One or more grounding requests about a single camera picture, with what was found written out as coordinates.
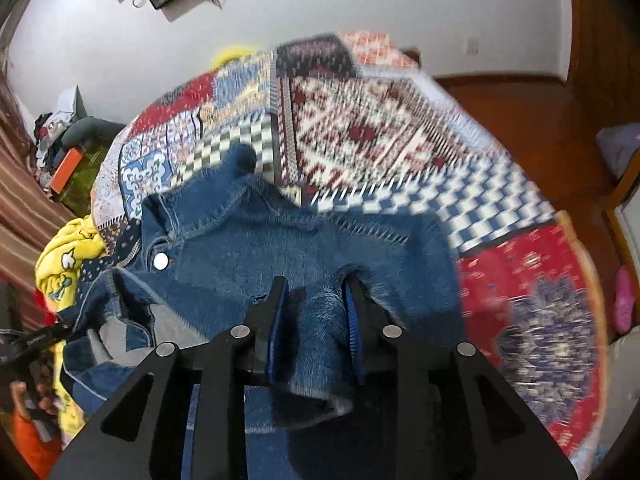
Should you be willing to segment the orange sleeve left forearm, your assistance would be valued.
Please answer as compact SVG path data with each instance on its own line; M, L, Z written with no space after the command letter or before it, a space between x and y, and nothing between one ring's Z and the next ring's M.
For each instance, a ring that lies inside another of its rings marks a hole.
M54 437L49 442L42 442L33 422L24 418L17 410L13 412L14 443L41 480L47 480L49 474L62 454L62 441Z

